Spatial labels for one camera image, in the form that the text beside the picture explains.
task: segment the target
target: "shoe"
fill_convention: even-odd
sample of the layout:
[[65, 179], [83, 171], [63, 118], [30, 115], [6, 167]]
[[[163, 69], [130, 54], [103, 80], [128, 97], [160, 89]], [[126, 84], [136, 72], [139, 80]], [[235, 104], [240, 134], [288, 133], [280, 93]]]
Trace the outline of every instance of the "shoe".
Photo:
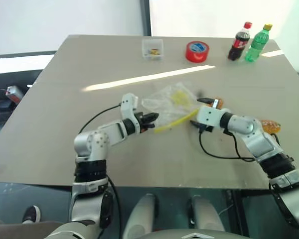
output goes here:
[[40, 208], [33, 205], [26, 209], [22, 218], [22, 223], [38, 223], [40, 220], [41, 220]]

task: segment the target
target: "red bottle cap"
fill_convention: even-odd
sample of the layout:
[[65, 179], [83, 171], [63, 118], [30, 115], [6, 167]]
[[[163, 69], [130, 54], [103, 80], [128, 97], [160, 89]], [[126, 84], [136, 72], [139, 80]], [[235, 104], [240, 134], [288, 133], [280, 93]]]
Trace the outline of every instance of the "red bottle cap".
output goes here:
[[251, 27], [252, 23], [249, 21], [245, 22], [244, 28], [249, 29]]

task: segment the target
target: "white wall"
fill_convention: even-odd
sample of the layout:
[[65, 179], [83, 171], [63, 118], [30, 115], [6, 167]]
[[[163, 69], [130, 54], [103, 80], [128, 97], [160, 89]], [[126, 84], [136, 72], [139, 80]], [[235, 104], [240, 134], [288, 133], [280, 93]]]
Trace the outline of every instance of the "white wall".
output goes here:
[[69, 34], [143, 35], [140, 0], [0, 0], [0, 55], [57, 50]]
[[154, 36], [235, 37], [244, 22], [251, 37], [264, 23], [299, 72], [299, 0], [150, 0]]

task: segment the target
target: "black wire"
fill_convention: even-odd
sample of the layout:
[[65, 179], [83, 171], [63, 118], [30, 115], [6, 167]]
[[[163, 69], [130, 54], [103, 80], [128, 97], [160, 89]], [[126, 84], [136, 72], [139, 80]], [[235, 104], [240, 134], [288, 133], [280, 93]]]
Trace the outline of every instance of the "black wire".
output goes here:
[[121, 208], [121, 200], [119, 198], [119, 194], [118, 194], [118, 191], [116, 190], [116, 187], [113, 183], [113, 181], [111, 180], [111, 178], [107, 175], [108, 177], [108, 180], [109, 180], [109, 183], [114, 191], [114, 194], [115, 194], [115, 197], [116, 197], [116, 202], [117, 202], [117, 205], [118, 205], [118, 214], [119, 214], [119, 239], [122, 238], [122, 208]]
[[103, 110], [103, 111], [99, 112], [97, 115], [93, 116], [89, 121], [87, 121], [87, 122], [85, 123], [85, 125], [83, 125], [83, 127], [80, 129], [79, 133], [82, 133], [82, 131], [84, 130], [84, 128], [85, 128], [85, 127], [86, 127], [92, 120], [94, 120], [97, 116], [99, 116], [99, 115], [105, 113], [106, 111], [115, 109], [115, 108], [117, 108], [117, 107], [119, 107], [119, 106], [121, 106], [121, 104], [118, 104], [118, 105], [116, 105], [116, 106], [110, 107], [110, 108], [108, 108], [108, 109], [106, 109], [106, 110]]
[[278, 136], [275, 133], [271, 133], [270, 135], [273, 136], [275, 138], [276, 142], [280, 145]]
[[233, 138], [234, 138], [234, 142], [235, 142], [235, 151], [236, 151], [236, 154], [238, 155], [238, 157], [242, 160], [244, 160], [245, 162], [253, 162], [255, 161], [254, 158], [246, 158], [246, 157], [242, 157], [240, 156], [239, 154], [239, 151], [238, 151], [238, 143], [237, 143], [237, 139], [236, 137], [234, 136], [234, 134], [231, 135]]
[[[106, 110], [103, 110], [103, 111], [99, 112], [99, 113], [96, 114], [95, 116], [93, 116], [89, 121], [87, 121], [87, 122], [83, 125], [83, 127], [82, 127], [82, 128], [80, 129], [80, 131], [79, 131], [79, 134], [82, 133], [82, 131], [84, 130], [84, 128], [85, 128], [85, 127], [86, 127], [92, 120], [94, 120], [97, 116], [99, 116], [99, 115], [105, 113], [106, 111], [115, 109], [115, 108], [117, 108], [117, 107], [119, 107], [119, 106], [121, 106], [121, 104], [118, 104], [118, 105], [116, 105], [116, 106], [110, 107], [110, 108], [108, 108], [108, 109], [106, 109]], [[108, 175], [107, 175], [107, 177], [108, 177], [109, 183], [110, 183], [110, 185], [111, 185], [111, 187], [112, 187], [112, 189], [113, 189], [113, 191], [114, 191], [114, 195], [115, 195], [116, 202], [117, 202], [117, 205], [118, 205], [118, 214], [119, 214], [119, 239], [121, 239], [121, 238], [122, 238], [122, 228], [123, 228], [123, 227], [122, 227], [122, 208], [121, 208], [121, 201], [120, 201], [119, 194], [118, 194], [118, 192], [117, 192], [117, 190], [116, 190], [116, 187], [115, 187], [113, 181], [111, 180], [111, 178], [110, 178]]]
[[238, 157], [222, 157], [222, 156], [217, 156], [217, 155], [211, 154], [211, 153], [209, 153], [209, 152], [206, 151], [206, 149], [204, 148], [204, 146], [203, 146], [203, 144], [201, 142], [201, 135], [202, 135], [202, 133], [199, 134], [199, 144], [200, 144], [200, 147], [209, 156], [212, 156], [214, 158], [221, 158], [221, 159], [242, 159], [242, 160], [244, 160], [246, 162], [252, 162], [252, 161], [254, 161], [254, 158], [247, 158], [247, 157], [241, 157], [240, 156], [240, 154], [238, 152], [237, 140], [236, 140], [235, 136], [233, 136], [233, 137], [234, 137], [235, 149], [236, 149], [236, 153], [237, 153]]
[[101, 230], [101, 232], [100, 232], [100, 234], [99, 234], [99, 236], [98, 236], [98, 239], [101, 238], [101, 236], [103, 235], [103, 233], [104, 233], [104, 230]]

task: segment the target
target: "table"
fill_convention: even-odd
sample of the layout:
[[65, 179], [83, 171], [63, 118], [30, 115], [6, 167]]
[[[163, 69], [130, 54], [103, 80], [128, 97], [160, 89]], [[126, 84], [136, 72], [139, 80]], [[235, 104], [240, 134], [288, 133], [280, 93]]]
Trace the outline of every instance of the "table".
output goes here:
[[[238, 115], [276, 120], [283, 149], [299, 167], [299, 76], [284, 55], [261, 56], [257, 62], [229, 61], [230, 38], [162, 37], [164, 58], [142, 58], [138, 36], [71, 35], [61, 45], [0, 133], [0, 182], [40, 185], [72, 184], [75, 168], [73, 139], [93, 115], [117, 104], [131, 92], [146, 97], [163, 87], [183, 82], [195, 94], [221, 96], [224, 107]], [[209, 44], [208, 59], [200, 64], [184, 57], [192, 40]], [[264, 52], [279, 50], [271, 40]], [[196, 66], [213, 68], [117, 87], [83, 91], [90, 85], [153, 75]], [[86, 130], [120, 119], [108, 112]], [[235, 155], [229, 136], [215, 130], [203, 143], [218, 155]], [[241, 155], [248, 156], [239, 142]], [[205, 155], [198, 132], [188, 123], [170, 131], [130, 136], [111, 148], [108, 174], [118, 186], [267, 188], [257, 163], [222, 160]]]

